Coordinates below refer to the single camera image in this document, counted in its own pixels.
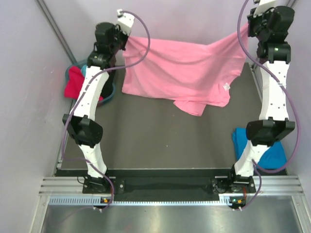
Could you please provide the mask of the pink t shirt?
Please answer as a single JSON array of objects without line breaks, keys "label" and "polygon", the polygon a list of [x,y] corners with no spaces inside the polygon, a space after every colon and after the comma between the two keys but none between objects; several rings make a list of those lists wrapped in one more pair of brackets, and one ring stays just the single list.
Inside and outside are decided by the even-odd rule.
[{"label": "pink t shirt", "polygon": [[209,45],[130,37],[122,91],[168,99],[180,110],[201,116],[207,105],[225,107],[230,85],[240,76],[248,45],[248,27]]}]

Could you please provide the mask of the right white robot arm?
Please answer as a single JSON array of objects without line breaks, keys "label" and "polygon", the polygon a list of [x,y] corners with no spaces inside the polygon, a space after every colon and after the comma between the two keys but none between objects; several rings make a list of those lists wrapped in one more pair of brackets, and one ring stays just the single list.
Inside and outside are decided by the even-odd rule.
[{"label": "right white robot arm", "polygon": [[252,188],[254,164],[295,129],[295,122],[289,120],[284,92],[291,61],[291,47],[285,39],[294,20],[294,9],[267,3],[252,9],[247,19],[248,36],[259,41],[262,107],[259,119],[247,124],[247,144],[228,175],[225,190],[233,193]]}]

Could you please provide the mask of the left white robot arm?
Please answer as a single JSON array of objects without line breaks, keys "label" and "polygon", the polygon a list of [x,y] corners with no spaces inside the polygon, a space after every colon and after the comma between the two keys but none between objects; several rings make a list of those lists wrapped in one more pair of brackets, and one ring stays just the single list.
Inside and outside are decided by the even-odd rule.
[{"label": "left white robot arm", "polygon": [[102,22],[96,25],[93,50],[86,61],[86,73],[78,100],[69,114],[63,116],[69,136],[81,149],[87,164],[83,193],[110,193],[111,184],[100,148],[103,128],[95,122],[95,112],[105,85],[112,86],[110,77],[116,53],[124,50],[132,23]]}]

